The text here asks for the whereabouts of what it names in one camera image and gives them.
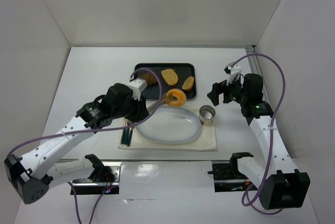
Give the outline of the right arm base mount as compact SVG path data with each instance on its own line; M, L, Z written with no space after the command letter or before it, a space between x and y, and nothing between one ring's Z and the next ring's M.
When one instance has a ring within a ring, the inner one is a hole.
M207 172L214 180L214 190L221 192L244 192L251 181L244 175L235 174L229 162L212 162L211 170Z

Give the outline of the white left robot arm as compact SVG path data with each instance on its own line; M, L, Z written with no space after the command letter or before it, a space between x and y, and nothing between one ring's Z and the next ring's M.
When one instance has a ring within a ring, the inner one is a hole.
M105 95L84 104L58 133L45 136L45 142L38 147L21 156L10 151L4 161L6 174L22 201L32 204L49 189L77 178L99 179L105 167L93 154L68 164L58 164L58 161L81 142L111 125L114 119L142 123L149 116L146 99L141 95L146 86L142 79L128 84L116 83Z

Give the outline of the metal tongs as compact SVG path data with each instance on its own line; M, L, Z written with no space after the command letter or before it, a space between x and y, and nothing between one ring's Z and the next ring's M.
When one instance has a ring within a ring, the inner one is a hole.
M148 108L147 108L147 111L148 111L148 113L153 113L153 111L157 108L157 107L160 107L160 106L162 106L162 105L164 105L164 104L169 104L169 103L171 103L173 101L173 96L172 95L169 95L169 96L166 96L166 95L164 95L161 99L160 99L160 101L157 101L157 102L155 102L155 103L153 103L152 105L150 105Z

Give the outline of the orange glazed donut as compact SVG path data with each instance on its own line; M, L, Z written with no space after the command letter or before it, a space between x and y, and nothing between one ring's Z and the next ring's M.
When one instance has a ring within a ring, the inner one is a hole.
M177 88L169 90L165 96L165 103L170 107L182 107L186 100L185 93Z

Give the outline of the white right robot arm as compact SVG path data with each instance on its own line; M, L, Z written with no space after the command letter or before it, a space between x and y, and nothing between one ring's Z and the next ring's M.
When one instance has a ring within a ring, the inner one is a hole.
M249 152L233 153L230 172L249 179L258 190L258 199L266 210L300 208L310 185L306 172L300 172L288 154L280 136L271 106L263 100L263 78L258 74L239 75L214 83L208 98L214 106L236 102L247 120L267 161L265 167L257 163Z

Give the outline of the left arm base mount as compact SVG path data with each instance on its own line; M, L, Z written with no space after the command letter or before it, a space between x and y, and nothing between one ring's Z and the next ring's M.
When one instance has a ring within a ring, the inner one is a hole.
M119 181L121 172L120 162L103 162L107 168L97 180L81 178L72 181L78 195L100 195L107 190L107 195L119 194Z

